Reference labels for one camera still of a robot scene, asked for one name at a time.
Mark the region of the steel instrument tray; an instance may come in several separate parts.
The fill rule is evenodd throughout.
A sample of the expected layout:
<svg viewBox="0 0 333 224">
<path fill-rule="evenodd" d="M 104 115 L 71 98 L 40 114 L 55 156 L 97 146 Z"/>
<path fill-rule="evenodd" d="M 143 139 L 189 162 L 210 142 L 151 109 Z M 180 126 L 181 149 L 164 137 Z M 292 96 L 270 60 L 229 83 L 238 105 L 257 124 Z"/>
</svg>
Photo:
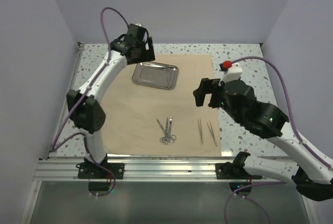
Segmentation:
<svg viewBox="0 0 333 224">
<path fill-rule="evenodd" d="M 169 89 L 165 88 L 164 68 L 168 71 Z M 132 82 L 137 85 L 156 89 L 172 90 L 176 86 L 179 69 L 174 65 L 145 62 L 136 65 L 132 75 Z"/>
</svg>

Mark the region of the steel pointed tweezers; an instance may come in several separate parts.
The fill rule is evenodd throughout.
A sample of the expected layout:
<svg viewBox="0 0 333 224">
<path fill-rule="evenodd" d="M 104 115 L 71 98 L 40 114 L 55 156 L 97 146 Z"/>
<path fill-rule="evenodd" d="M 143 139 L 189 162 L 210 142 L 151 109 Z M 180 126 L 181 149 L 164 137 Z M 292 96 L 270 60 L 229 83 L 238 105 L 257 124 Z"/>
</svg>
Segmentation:
<svg viewBox="0 0 333 224">
<path fill-rule="evenodd" d="M 199 130 L 199 135 L 200 135 L 200 142 L 201 142 L 201 145 L 203 145 L 203 131 L 202 131 L 201 119 L 198 119 L 198 130 Z"/>
</svg>

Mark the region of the steel ring-handled scissors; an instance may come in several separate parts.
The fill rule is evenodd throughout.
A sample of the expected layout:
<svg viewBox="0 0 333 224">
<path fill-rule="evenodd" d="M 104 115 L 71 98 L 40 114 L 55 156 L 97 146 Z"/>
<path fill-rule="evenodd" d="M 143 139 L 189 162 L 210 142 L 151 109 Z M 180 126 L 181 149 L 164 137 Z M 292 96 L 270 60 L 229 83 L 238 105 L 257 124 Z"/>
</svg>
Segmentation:
<svg viewBox="0 0 333 224">
<path fill-rule="evenodd" d="M 166 118 L 166 123 L 165 126 L 162 125 L 162 123 L 157 119 L 157 122 L 164 134 L 163 137 L 160 138 L 160 142 L 162 144 L 170 144 L 170 136 L 169 136 L 169 132 L 168 132 L 168 127 L 169 127 L 169 118 Z"/>
</svg>

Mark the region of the steel scalpel handle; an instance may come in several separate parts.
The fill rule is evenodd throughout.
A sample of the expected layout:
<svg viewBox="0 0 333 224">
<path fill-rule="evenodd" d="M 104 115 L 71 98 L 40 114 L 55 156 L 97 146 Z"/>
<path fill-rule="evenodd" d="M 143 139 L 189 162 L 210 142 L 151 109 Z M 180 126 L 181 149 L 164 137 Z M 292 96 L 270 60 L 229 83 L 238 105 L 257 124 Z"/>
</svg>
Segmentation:
<svg viewBox="0 0 333 224">
<path fill-rule="evenodd" d="M 215 138 L 214 131 L 213 131 L 213 128 L 212 128 L 212 124 L 211 124 L 210 121 L 207 122 L 207 126 L 208 126 L 208 129 L 209 129 L 210 134 L 211 134 L 211 136 L 212 136 L 212 140 L 213 140 L 213 142 L 214 142 L 214 145 L 215 145 L 215 147 L 217 147 L 216 138 Z"/>
</svg>

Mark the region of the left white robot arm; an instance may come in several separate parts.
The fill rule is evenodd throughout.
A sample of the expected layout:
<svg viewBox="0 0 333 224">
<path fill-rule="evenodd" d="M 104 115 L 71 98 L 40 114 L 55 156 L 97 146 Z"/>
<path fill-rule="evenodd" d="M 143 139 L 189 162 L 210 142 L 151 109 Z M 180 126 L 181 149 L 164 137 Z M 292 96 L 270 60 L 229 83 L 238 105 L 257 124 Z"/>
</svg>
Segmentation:
<svg viewBox="0 0 333 224">
<path fill-rule="evenodd" d="M 86 157 L 76 167 L 80 179 L 113 179 L 102 144 L 101 128 L 106 113 L 101 101 L 116 76 L 128 65 L 154 61 L 152 38 L 146 28 L 130 24 L 127 33 L 110 42 L 109 51 L 92 76 L 77 90 L 67 93 L 69 118 L 83 137 Z"/>
</svg>

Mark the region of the beige cloth wrap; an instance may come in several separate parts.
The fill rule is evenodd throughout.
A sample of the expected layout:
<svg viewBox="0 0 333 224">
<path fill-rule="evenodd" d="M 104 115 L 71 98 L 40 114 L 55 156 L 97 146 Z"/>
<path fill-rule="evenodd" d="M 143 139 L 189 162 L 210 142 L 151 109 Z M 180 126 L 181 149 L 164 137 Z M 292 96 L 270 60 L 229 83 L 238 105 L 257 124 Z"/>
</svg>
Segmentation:
<svg viewBox="0 0 333 224">
<path fill-rule="evenodd" d="M 193 91 L 202 78 L 212 78 L 210 55 L 158 55 L 157 62 L 179 69 L 176 86 L 163 90 L 132 82 L 135 67 L 124 68 L 107 89 L 101 106 L 106 121 L 101 129 L 103 146 L 108 154 L 153 156 L 221 155 L 219 113 L 208 106 L 197 107 Z M 172 144 L 162 144 L 163 132 L 156 119 L 165 126 L 172 117 Z M 198 119 L 202 121 L 203 145 Z M 211 122 L 217 142 L 215 147 L 207 126 Z"/>
</svg>

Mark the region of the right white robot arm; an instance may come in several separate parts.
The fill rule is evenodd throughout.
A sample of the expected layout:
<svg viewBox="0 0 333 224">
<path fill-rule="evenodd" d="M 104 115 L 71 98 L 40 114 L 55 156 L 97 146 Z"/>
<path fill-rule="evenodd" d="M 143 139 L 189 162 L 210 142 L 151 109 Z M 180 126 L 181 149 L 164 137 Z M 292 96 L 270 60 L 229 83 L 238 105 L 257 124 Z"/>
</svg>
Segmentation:
<svg viewBox="0 0 333 224">
<path fill-rule="evenodd" d="M 299 140 L 291 121 L 278 107 L 257 100 L 253 87 L 242 80 L 223 82 L 203 78 L 193 91 L 196 106 L 211 95 L 211 108 L 223 109 L 237 124 L 250 133 L 280 148 L 291 163 L 259 158 L 240 151 L 232 162 L 216 165 L 217 170 L 231 178 L 267 177 L 295 185 L 303 196 L 324 201 L 332 198 L 332 159 L 306 139 Z"/>
</svg>

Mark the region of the steel ring-handled forceps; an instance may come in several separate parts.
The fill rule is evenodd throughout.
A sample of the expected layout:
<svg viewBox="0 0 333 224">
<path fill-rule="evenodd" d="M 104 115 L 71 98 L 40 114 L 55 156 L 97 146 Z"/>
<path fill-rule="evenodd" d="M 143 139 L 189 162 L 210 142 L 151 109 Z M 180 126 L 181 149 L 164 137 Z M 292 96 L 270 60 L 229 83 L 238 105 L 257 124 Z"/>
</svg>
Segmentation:
<svg viewBox="0 0 333 224">
<path fill-rule="evenodd" d="M 169 117 L 168 118 L 168 124 L 167 124 L 167 128 L 166 128 L 166 131 L 167 133 L 170 135 L 171 137 L 171 144 L 175 142 L 176 140 L 176 135 L 172 134 L 171 133 L 171 130 L 172 130 L 172 123 L 173 123 L 173 120 L 172 120 L 172 117 Z"/>
<path fill-rule="evenodd" d="M 162 123 L 156 119 L 159 127 L 161 128 L 162 132 L 163 132 L 163 136 L 160 138 L 160 142 L 162 144 L 171 144 L 171 137 L 170 135 L 167 133 L 166 129 L 163 127 Z"/>
</svg>

